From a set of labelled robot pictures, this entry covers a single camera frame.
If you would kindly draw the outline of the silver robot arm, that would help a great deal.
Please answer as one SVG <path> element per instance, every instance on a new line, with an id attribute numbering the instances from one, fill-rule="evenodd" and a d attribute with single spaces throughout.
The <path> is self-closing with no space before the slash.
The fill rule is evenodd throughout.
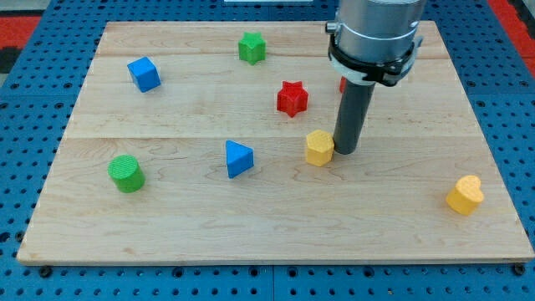
<path id="1" fill-rule="evenodd" d="M 349 82 L 392 87 L 411 70 L 425 0 L 339 0 L 325 24 L 329 60 Z"/>

